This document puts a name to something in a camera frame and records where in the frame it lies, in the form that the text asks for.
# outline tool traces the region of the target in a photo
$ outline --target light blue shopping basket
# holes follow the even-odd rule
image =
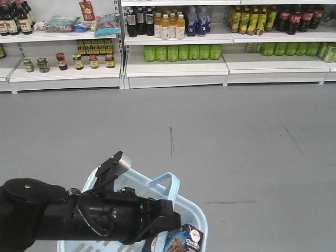
[[[89,176],[83,191],[93,187],[96,181],[95,169]],[[164,187],[160,183],[169,180],[170,183]],[[154,199],[171,200],[174,203],[174,211],[181,215],[181,224],[190,223],[204,233],[200,252],[206,251],[208,224],[202,210],[193,202],[178,195],[180,180],[172,173],[165,173],[162,176],[151,180],[141,173],[129,169],[121,174],[114,182],[114,190],[123,187],[135,189],[140,197],[151,197]],[[154,252],[162,252],[166,239],[166,232],[158,234]],[[57,243],[57,252],[141,252],[144,241],[124,245],[116,241],[73,241],[61,240]]]

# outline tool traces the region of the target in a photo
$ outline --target dark bottle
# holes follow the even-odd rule
[[[299,23],[301,21],[301,16],[302,16],[302,9],[301,5],[295,5],[292,9],[292,12],[290,14],[288,26],[286,29],[286,32],[288,35],[294,35],[296,33],[296,30],[299,26]]]
[[[128,34],[131,38],[134,38],[138,35],[137,29],[137,21],[135,20],[134,10],[130,9],[130,13],[128,15]]]
[[[152,8],[148,8],[146,13],[146,34],[148,36],[154,36],[154,17]]]
[[[303,7],[301,21],[298,26],[299,32],[305,33],[306,31],[308,31],[309,23],[313,17],[313,12],[314,8],[311,4]]]
[[[142,11],[142,7],[138,7],[138,13],[136,14],[136,22],[138,25],[138,34],[144,35],[145,34],[145,19]]]
[[[316,29],[319,26],[321,18],[323,16],[323,12],[324,12],[324,5],[319,4],[318,6],[315,7],[313,17],[309,24],[310,29]]]
[[[22,9],[21,5],[17,5],[17,18],[19,19],[20,27],[23,34],[32,34],[32,27],[27,14]]]
[[[9,10],[9,5],[4,6],[4,12],[5,12],[5,23],[9,34],[18,35],[19,31],[17,29],[13,13]]]
[[[280,11],[278,31],[285,32],[290,18],[290,6],[284,5]]]

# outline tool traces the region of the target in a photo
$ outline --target jar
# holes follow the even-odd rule
[[[68,69],[67,62],[65,61],[65,56],[63,52],[56,54],[56,59],[58,61],[59,69],[64,71]]]
[[[50,67],[46,58],[37,59],[37,66],[40,69],[40,72],[49,72]]]
[[[93,69],[96,69],[96,68],[99,67],[99,62],[98,62],[97,56],[95,54],[90,55],[90,66]]]
[[[25,66],[27,72],[34,72],[34,65],[30,59],[25,59],[23,61],[23,65]]]
[[[114,62],[114,55],[113,54],[106,54],[105,55],[105,63],[107,68],[114,68],[116,63]]]
[[[72,58],[73,58],[73,61],[75,62],[75,68],[77,70],[81,70],[84,68],[83,63],[82,63],[82,57],[80,54],[74,54]]]

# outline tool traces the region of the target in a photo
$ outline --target green can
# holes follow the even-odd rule
[[[288,45],[287,42],[277,42],[275,49],[274,49],[274,55],[277,55],[277,56],[285,55],[287,45]]]
[[[274,53],[275,42],[267,42],[262,46],[261,54],[264,56],[271,56]]]
[[[323,58],[323,55],[324,55],[324,52],[325,50],[327,49],[327,46],[329,45],[329,42],[322,42],[321,45],[320,45],[320,49],[317,53],[317,57],[319,58]]]
[[[179,46],[177,45],[170,45],[167,46],[168,48],[168,61],[178,61],[179,58]]]
[[[320,42],[309,42],[308,48],[306,51],[307,56],[316,56],[320,49]]]
[[[199,50],[200,50],[199,58],[200,59],[209,59],[210,49],[211,49],[211,45],[200,45],[199,46]]]
[[[222,55],[222,45],[212,45],[210,49],[210,59],[219,59]]]
[[[308,48],[308,42],[299,42],[298,49],[296,50],[296,55],[305,55]]]
[[[145,61],[153,62],[156,60],[156,47],[155,46],[145,46]]]
[[[167,46],[156,47],[156,60],[167,61]]]
[[[199,45],[189,45],[189,59],[198,59],[200,56]]]
[[[179,45],[178,60],[188,60],[189,59],[189,45]]]
[[[295,55],[296,50],[298,49],[299,42],[289,42],[286,48],[285,55],[292,56]]]

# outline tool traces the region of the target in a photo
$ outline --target concrete floor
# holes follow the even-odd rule
[[[336,248],[336,85],[0,95],[1,185],[82,188],[118,150],[148,177],[181,179],[207,217],[207,251]]]

